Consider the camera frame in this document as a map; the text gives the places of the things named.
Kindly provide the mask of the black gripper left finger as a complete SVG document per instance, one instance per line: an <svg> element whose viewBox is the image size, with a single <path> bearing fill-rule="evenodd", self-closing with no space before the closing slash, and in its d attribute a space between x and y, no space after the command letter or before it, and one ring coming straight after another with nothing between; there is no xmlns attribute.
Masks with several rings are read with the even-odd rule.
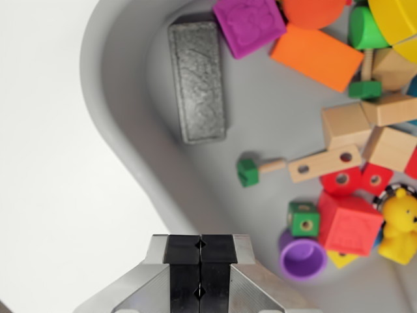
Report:
<svg viewBox="0 0 417 313"><path fill-rule="evenodd" d="M195 235L153 235L145 259L75 312L199 312Z"/></svg>

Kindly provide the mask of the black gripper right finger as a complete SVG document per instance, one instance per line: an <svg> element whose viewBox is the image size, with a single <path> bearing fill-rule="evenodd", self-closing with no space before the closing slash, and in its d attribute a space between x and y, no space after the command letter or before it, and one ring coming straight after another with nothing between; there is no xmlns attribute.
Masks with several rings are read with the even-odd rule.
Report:
<svg viewBox="0 0 417 313"><path fill-rule="evenodd" d="M249 235L202 235L200 312L320 312L255 259Z"/></svg>

